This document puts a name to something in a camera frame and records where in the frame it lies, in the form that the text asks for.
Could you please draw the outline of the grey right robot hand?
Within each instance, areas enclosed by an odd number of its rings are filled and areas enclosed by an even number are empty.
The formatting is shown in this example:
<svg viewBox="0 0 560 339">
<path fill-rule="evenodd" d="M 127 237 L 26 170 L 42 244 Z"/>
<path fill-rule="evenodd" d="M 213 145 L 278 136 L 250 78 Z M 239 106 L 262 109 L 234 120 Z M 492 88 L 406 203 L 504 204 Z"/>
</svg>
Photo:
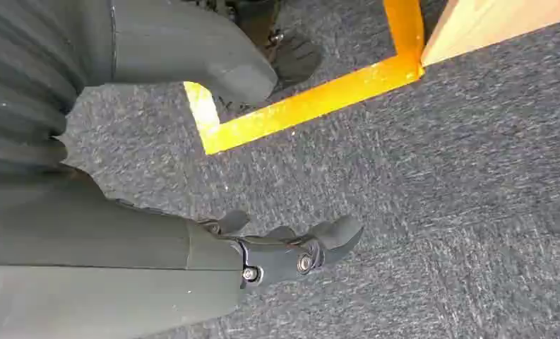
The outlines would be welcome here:
<svg viewBox="0 0 560 339">
<path fill-rule="evenodd" d="M 230 313 L 253 287 L 348 255 L 349 217 L 240 237 L 106 197 L 59 140 L 88 87 L 191 81 L 240 103 L 276 71 L 220 8 L 187 1 L 0 1 L 0 338 L 138 338 Z"/>
</svg>

